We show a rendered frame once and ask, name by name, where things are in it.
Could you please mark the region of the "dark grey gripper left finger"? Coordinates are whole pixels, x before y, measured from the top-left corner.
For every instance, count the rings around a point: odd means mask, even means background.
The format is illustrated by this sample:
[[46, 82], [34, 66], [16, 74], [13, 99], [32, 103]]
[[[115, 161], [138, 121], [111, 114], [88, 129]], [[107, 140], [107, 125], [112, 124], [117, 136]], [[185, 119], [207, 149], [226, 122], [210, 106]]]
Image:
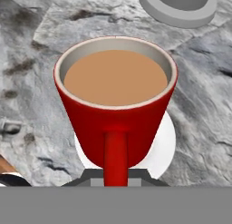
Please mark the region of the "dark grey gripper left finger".
[[103, 178], [103, 170], [102, 169], [85, 169], [80, 178], [77, 178], [73, 181], [70, 181], [64, 184], [64, 187], [75, 187], [75, 186], [90, 186], [91, 179], [95, 178]]

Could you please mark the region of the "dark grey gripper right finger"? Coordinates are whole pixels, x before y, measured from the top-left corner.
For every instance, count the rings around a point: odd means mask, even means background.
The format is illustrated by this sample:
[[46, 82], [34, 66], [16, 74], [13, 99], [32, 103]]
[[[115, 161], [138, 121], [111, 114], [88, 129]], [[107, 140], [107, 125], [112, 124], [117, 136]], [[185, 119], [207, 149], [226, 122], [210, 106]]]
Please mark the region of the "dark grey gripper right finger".
[[164, 181], [153, 179], [146, 169], [129, 169], [129, 187], [168, 187]]

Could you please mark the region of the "red cup of tea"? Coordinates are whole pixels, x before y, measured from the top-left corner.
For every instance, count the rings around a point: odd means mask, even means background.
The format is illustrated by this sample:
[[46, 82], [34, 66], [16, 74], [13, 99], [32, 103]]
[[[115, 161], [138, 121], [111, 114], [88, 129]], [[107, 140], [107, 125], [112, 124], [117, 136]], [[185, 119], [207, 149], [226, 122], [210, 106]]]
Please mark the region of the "red cup of tea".
[[[104, 106], [81, 100], [63, 86], [64, 76], [77, 60], [100, 51], [128, 50], [148, 56], [169, 81], [159, 95], [127, 106]], [[128, 170], [147, 155], [178, 80], [173, 58], [154, 43], [127, 36], [103, 36], [80, 42], [56, 62], [53, 79], [76, 137], [87, 158], [103, 168], [106, 186], [126, 186]]]

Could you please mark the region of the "white round saucer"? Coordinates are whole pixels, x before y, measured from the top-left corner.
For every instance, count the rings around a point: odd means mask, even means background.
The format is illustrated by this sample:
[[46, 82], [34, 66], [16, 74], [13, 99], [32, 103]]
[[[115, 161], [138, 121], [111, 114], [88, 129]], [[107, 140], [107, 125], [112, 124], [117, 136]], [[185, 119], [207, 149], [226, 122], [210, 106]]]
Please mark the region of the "white round saucer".
[[[89, 172], [91, 177], [102, 177], [103, 169], [92, 163], [84, 154], [82, 147], [74, 137], [77, 154], [84, 166], [84, 172]], [[165, 112], [158, 131], [145, 158], [134, 167], [129, 168], [129, 173], [147, 172], [154, 180], [157, 180], [171, 164], [176, 150], [176, 133], [169, 114]]]

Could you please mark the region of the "black round white-rimmed object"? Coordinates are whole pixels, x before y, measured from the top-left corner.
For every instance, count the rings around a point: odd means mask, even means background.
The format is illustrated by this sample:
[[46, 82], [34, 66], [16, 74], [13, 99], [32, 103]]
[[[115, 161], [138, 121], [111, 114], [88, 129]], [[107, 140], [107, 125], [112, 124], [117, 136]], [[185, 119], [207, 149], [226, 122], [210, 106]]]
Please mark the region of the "black round white-rimmed object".
[[30, 184], [20, 174], [0, 174], [0, 187], [30, 187]]

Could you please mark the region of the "brown wooden object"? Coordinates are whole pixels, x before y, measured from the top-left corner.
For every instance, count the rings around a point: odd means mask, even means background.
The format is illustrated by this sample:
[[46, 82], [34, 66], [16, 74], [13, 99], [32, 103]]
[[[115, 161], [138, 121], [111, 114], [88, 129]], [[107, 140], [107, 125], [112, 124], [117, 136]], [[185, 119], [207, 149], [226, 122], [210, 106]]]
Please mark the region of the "brown wooden object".
[[2, 155], [0, 155], [0, 174], [5, 172], [16, 172], [16, 169]]

